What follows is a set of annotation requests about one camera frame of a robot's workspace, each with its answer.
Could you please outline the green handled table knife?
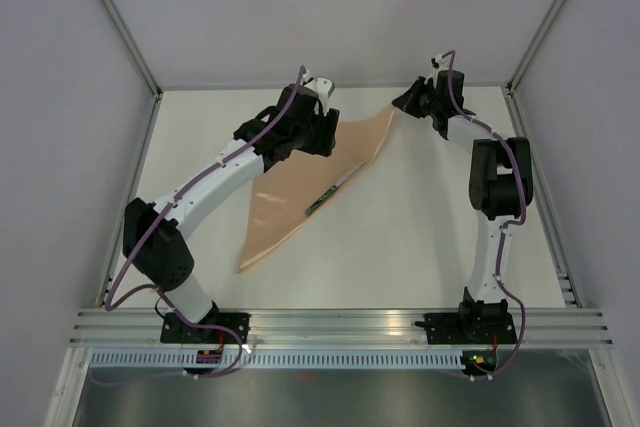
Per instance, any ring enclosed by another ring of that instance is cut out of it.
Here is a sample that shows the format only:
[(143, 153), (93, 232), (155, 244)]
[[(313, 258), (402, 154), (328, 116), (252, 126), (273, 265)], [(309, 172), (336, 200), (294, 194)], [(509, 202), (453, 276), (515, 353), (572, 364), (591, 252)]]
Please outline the green handled table knife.
[(311, 216), (318, 208), (325, 204), (338, 190), (339, 188), (349, 180), (360, 168), (364, 165), (360, 162), (352, 166), (348, 171), (344, 172), (333, 184), (329, 187), (321, 196), (319, 196), (309, 207), (305, 210), (306, 216)]

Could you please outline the peach cloth napkin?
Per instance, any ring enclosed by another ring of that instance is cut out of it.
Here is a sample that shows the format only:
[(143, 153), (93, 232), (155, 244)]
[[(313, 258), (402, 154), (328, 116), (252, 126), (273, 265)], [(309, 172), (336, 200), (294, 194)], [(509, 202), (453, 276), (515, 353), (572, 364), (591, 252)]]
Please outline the peach cloth napkin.
[[(268, 256), (327, 206), (341, 190), (375, 162), (393, 125), (396, 109), (390, 105), (357, 121), (338, 123), (336, 145), (329, 157), (296, 151), (252, 184), (248, 226), (238, 272)], [(305, 210), (352, 166), (364, 165), (311, 216)]]

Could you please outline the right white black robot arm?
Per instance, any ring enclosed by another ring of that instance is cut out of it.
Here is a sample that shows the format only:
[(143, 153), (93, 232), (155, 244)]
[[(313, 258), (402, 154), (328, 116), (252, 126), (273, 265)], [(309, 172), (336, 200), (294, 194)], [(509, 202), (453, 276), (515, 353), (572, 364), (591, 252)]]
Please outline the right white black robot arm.
[(433, 129), (470, 154), (468, 196), (477, 213), (474, 265), (456, 328), (478, 342), (493, 323), (504, 323), (508, 300), (504, 285), (514, 230), (526, 221), (533, 199), (530, 143), (525, 137), (506, 138), (463, 107), (464, 74), (439, 71), (417, 77), (392, 105), (414, 118), (429, 118)]

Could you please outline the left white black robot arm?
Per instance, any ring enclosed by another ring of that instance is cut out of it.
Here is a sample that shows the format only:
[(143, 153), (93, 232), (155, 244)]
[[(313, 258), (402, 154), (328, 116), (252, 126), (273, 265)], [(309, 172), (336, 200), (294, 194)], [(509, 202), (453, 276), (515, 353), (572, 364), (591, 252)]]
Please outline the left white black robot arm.
[(328, 103), (335, 86), (312, 77), (286, 86), (274, 106), (244, 122), (216, 160), (184, 185), (153, 202), (125, 209), (123, 254), (184, 317), (183, 330), (206, 343), (218, 331), (217, 306), (193, 273), (187, 245), (195, 229), (223, 201), (295, 151), (328, 157), (339, 112)]

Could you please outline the right side aluminium rail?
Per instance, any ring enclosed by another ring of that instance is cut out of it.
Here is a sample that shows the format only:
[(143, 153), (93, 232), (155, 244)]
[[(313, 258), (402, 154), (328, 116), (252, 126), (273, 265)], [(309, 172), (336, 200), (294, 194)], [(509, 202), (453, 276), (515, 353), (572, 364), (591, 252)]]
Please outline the right side aluminium rail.
[(526, 137), (530, 142), (535, 202), (565, 304), (569, 308), (583, 308), (584, 305), (581, 302), (578, 289), (576, 288), (576, 282), (570, 269), (560, 226), (556, 218), (556, 212), (552, 205), (543, 173), (540, 169), (535, 150), (535, 142), (530, 133), (530, 129), (526, 125), (526, 119), (517, 98), (516, 91), (510, 83), (503, 86), (501, 91), (514, 132), (519, 136)]

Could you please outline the aluminium rail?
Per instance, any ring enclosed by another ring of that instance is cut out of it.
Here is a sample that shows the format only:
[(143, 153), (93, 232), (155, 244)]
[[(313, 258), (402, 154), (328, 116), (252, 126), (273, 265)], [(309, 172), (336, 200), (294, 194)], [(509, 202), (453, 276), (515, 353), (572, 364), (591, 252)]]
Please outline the aluminium rail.
[(560, 226), (556, 218), (556, 212), (552, 205), (543, 173), (540, 169), (535, 150), (535, 142), (530, 133), (530, 129), (526, 125), (526, 119), (517, 98), (516, 91), (510, 83), (503, 86), (501, 91), (514, 132), (519, 136), (526, 137), (530, 142), (535, 202), (565, 304), (569, 308), (583, 308), (584, 305), (581, 302), (578, 289), (576, 288), (576, 282), (570, 269)]
[(141, 172), (144, 166), (149, 143), (153, 134), (153, 129), (156, 123), (162, 97), (163, 91), (161, 89), (157, 90), (152, 95), (152, 102), (150, 104), (148, 115), (145, 118), (145, 123), (143, 124), (141, 137), (133, 151), (132, 170), (128, 176), (124, 198), (120, 204), (119, 213), (117, 214), (116, 226), (109, 241), (108, 256), (106, 257), (104, 266), (102, 268), (98, 290), (94, 297), (93, 305), (96, 307), (101, 307), (103, 305), (104, 298), (106, 297), (112, 279), (114, 278), (114, 272), (117, 270), (117, 263), (121, 253), (121, 239), (124, 227), (124, 211), (126, 205), (137, 192)]
[[(255, 309), (248, 312), (246, 341), (266, 349), (450, 347), (458, 337), (435, 320), (434, 309)], [(511, 311), (510, 334), (524, 349), (607, 349), (613, 339), (597, 309), (533, 308)], [(162, 319), (154, 310), (83, 309), (68, 335), (71, 346), (160, 346)]]

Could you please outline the right aluminium frame post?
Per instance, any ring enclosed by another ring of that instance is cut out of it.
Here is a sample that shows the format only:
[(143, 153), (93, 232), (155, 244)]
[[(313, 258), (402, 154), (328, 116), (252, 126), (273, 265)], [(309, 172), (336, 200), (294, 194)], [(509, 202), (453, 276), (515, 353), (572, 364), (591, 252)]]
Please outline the right aluminium frame post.
[(563, 12), (563, 9), (568, 1), (569, 0), (552, 0), (549, 4), (542, 17), (541, 22), (537, 26), (532, 38), (527, 44), (523, 55), (517, 63), (515, 70), (506, 82), (505, 89), (509, 95), (513, 95), (516, 92), (516, 89), (522, 83), (525, 75), (531, 67), (531, 64), (536, 58), (544, 41), (550, 34), (552, 28)]

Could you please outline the aluminium frame post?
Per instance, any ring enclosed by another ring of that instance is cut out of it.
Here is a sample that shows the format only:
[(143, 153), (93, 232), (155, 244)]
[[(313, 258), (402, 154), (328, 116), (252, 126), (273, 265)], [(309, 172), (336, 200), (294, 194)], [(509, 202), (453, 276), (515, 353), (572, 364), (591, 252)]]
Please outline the aluminium frame post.
[(541, 22), (537, 26), (532, 38), (527, 44), (523, 55), (517, 63), (515, 70), (506, 82), (505, 89), (509, 95), (513, 95), (516, 92), (516, 89), (522, 83), (525, 75), (531, 67), (531, 64), (536, 58), (544, 41), (550, 34), (552, 28), (563, 12), (563, 9), (568, 1), (569, 0), (552, 0), (549, 4), (542, 17)]
[(97, 0), (104, 11), (109, 23), (115, 30), (135, 70), (143, 80), (152, 97), (157, 100), (162, 94), (162, 88), (152, 73), (144, 55), (142, 54), (134, 36), (132, 35), (124, 17), (114, 0)]

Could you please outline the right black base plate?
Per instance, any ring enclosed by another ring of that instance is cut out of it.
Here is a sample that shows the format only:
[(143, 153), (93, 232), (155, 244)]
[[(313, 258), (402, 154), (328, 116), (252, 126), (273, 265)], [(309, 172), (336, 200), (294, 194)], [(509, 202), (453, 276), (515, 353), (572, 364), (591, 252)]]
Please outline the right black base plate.
[(513, 317), (463, 317), (458, 313), (426, 313), (414, 322), (429, 345), (514, 345), (517, 334)]

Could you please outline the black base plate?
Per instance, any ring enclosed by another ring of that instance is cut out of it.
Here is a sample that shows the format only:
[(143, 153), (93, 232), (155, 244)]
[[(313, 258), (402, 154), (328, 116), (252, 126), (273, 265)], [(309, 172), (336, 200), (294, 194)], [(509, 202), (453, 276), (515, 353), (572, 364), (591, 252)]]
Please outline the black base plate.
[(167, 313), (161, 329), (161, 344), (244, 344), (250, 331), (250, 314), (222, 312), (215, 318), (205, 318), (204, 325), (217, 325), (219, 329), (193, 327), (184, 323), (175, 313)]
[(513, 317), (463, 317), (458, 313), (426, 313), (414, 322), (429, 345), (514, 345), (517, 334)]

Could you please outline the left side aluminium rail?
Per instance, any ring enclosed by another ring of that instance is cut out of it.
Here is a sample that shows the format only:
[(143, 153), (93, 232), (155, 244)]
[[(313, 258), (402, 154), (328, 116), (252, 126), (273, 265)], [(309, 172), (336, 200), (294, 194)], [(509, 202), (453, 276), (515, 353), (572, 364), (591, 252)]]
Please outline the left side aluminium rail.
[(150, 104), (148, 115), (145, 118), (145, 123), (143, 124), (141, 137), (133, 151), (132, 170), (128, 176), (124, 198), (120, 204), (119, 213), (117, 214), (116, 226), (109, 241), (108, 256), (106, 257), (104, 266), (102, 268), (98, 290), (94, 297), (93, 305), (96, 307), (101, 307), (103, 305), (104, 298), (106, 297), (112, 279), (114, 278), (114, 272), (117, 270), (117, 263), (121, 253), (121, 239), (124, 227), (124, 211), (126, 205), (137, 192), (141, 172), (144, 166), (149, 143), (153, 134), (153, 129), (156, 123), (162, 97), (163, 91), (161, 89), (157, 90), (152, 95), (152, 102)]

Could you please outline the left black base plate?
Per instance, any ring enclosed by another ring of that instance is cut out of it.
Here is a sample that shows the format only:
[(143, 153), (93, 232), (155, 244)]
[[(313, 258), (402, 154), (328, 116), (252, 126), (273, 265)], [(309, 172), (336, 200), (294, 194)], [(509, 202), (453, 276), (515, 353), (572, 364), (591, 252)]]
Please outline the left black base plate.
[(219, 329), (193, 327), (184, 323), (175, 313), (167, 313), (161, 329), (161, 344), (244, 344), (250, 331), (250, 314), (222, 312), (215, 318), (205, 318), (204, 325), (217, 325)]

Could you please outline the left aluminium frame post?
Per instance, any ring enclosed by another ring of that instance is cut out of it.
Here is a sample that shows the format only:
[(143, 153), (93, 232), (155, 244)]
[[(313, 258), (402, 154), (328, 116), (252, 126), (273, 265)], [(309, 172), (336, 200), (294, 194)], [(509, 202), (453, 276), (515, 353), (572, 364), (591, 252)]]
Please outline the left aluminium frame post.
[(109, 23), (115, 30), (135, 70), (143, 80), (152, 97), (157, 100), (162, 94), (162, 88), (152, 73), (144, 55), (142, 54), (134, 36), (132, 35), (124, 17), (114, 0), (97, 0), (104, 11)]

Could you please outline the front aluminium rail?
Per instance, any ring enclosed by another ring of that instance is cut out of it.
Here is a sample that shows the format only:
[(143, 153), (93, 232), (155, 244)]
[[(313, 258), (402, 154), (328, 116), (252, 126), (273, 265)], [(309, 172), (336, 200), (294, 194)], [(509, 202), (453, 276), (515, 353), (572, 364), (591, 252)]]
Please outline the front aluminium rail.
[[(450, 347), (458, 337), (435, 320), (434, 309), (255, 309), (248, 312), (246, 341), (266, 349)], [(533, 308), (511, 311), (510, 334), (524, 349), (607, 349), (613, 339), (597, 309)], [(154, 310), (83, 309), (68, 335), (71, 346), (160, 346), (162, 319)]]

